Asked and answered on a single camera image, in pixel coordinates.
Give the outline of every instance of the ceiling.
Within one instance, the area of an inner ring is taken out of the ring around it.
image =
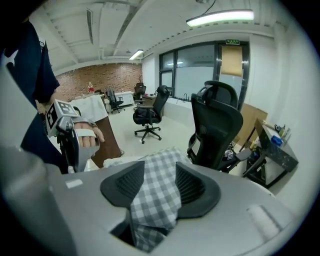
[[[53,71],[61,73],[103,63],[137,63],[139,59],[129,60],[137,50],[150,51],[177,35],[201,30],[191,29],[186,20],[201,15],[212,3],[213,0],[202,4],[196,0],[49,0],[30,21],[47,43]],[[272,0],[216,0],[209,12],[230,9],[254,11],[253,21],[231,22],[234,26],[259,30],[289,23],[288,16]]]

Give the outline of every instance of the dark blue shirt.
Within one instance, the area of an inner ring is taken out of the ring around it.
[[[47,103],[59,83],[51,68],[47,45],[41,47],[36,30],[29,21],[16,29],[4,54],[10,57],[16,50],[18,52],[14,64],[7,64],[15,82],[35,108],[36,100]],[[68,172],[66,160],[48,139],[38,113],[27,130],[21,147],[38,155],[45,163],[58,166],[62,173]]]

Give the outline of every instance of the checkered cloth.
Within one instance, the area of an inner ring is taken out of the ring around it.
[[[181,207],[176,186],[176,162],[190,163],[175,147],[146,155],[144,181],[131,204],[135,246],[151,252],[176,225]]]

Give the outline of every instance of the white wall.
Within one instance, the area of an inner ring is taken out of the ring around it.
[[[273,190],[277,198],[299,215],[306,214],[320,186],[320,63],[307,35],[295,24],[287,33],[287,85],[280,89],[280,124],[291,128],[288,143],[299,164]]]
[[[269,112],[268,121],[271,124],[281,124],[280,114],[287,100],[289,88],[289,42],[288,34],[283,26],[276,24],[274,27],[274,42],[276,48],[276,75],[272,110]]]
[[[153,94],[155,92],[155,55],[150,56],[142,60],[142,77],[143,84],[146,86],[145,93]]]
[[[272,38],[250,36],[250,71],[244,102],[268,114],[276,88],[276,46]]]

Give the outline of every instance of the office chair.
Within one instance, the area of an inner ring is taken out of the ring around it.
[[[153,103],[153,106],[138,105],[137,109],[133,114],[133,121],[137,125],[145,126],[145,129],[134,131],[134,135],[138,135],[140,132],[144,132],[144,135],[141,139],[141,143],[144,144],[145,137],[148,133],[151,133],[158,137],[161,141],[161,137],[154,132],[154,130],[161,130],[160,127],[153,127],[153,124],[158,124],[162,120],[161,110],[164,107],[167,99],[169,98],[170,92],[165,85],[161,85],[156,90],[158,92],[156,99]]]
[[[144,95],[146,93],[146,86],[144,85],[143,82],[137,82],[135,87],[134,87],[134,94],[133,96],[133,100],[134,103],[142,103],[144,102],[144,100],[141,100],[141,96]]]
[[[119,105],[121,105],[124,102],[122,100],[117,100],[113,89],[108,88],[106,90],[106,94],[108,96],[109,104],[112,109],[111,113],[113,113],[114,111],[118,111],[118,113],[120,113],[119,110],[125,110],[123,107],[119,107]]]
[[[238,154],[232,150],[234,156],[223,159],[243,125],[243,117],[236,109],[237,93],[231,86],[207,81],[204,88],[192,94],[191,104],[195,133],[189,140],[187,154],[194,164],[228,173],[250,156],[249,149]]]

